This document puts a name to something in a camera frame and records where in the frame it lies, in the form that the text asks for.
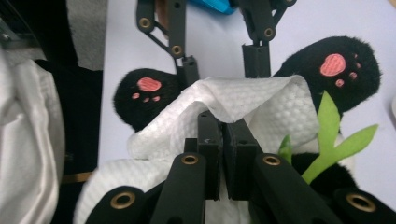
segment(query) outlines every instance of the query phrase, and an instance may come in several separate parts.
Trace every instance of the textured white fabric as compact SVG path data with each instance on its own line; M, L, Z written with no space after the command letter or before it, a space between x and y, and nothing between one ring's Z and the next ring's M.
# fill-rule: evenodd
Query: textured white fabric
M0 49L0 223L50 223L64 164L64 125L52 75L12 70Z
M173 158L183 151L184 139L197 137L197 117L206 110L222 122L245 119L265 152L276 152L287 134L297 147L318 131L315 108L302 77L197 81L144 130L130 137L130 160L106 163L95 172L81 193L75 222L84 223L115 187L130 185L147 191L165 180ZM205 223L249 223L247 203L229 201L224 186L221 195L222 201L207 202Z

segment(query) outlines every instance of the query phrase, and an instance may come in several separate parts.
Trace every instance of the white cloth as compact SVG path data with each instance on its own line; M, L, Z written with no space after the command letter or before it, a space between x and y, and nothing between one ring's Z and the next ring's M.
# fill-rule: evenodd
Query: white cloth
M165 180L173 158L182 153L185 138L197 137L197 116L210 110L222 122L245 119L263 151L275 153L290 134L297 147L318 131L315 108L305 80L283 78L220 78L197 81L128 141L129 160L101 166L85 185L75 222L85 223L110 190L126 185L147 191ZM249 223L246 202L232 202L222 188L220 202L208 201L205 223Z
M50 223L64 165L64 125L52 75L12 70L0 49L0 223Z

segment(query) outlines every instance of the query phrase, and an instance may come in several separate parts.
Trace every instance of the blue object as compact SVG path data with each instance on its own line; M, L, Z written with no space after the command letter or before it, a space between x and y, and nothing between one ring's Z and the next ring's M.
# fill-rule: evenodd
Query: blue object
M209 7L219 11L223 14L230 15L235 12L235 9L231 8L229 0L191 0L204 7Z

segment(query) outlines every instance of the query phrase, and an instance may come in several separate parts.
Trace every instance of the table surface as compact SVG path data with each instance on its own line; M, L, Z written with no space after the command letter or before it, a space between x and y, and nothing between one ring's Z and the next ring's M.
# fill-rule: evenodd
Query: table surface
M172 59L135 26L135 0L110 0L107 12L105 79L99 162L129 158L126 140L134 131L115 114L112 97L120 80L136 68L175 73ZM396 95L396 8L388 1L304 0L289 8L271 41L273 73L303 47L333 35L356 36L372 45L383 73L379 93L345 113L345 137L379 124L375 139L356 156L356 180L396 210L396 131L391 102ZM163 36L155 34L163 41ZM243 77L241 46L251 44L242 16L188 4L186 52L199 64L201 78Z

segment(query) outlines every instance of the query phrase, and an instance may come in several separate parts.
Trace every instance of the gray floor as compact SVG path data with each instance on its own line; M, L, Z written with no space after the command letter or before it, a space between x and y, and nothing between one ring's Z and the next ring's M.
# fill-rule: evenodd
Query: gray floor
M67 7L79 66L103 70L107 0L68 0ZM45 59L40 48L8 49L6 55L11 66L27 59Z

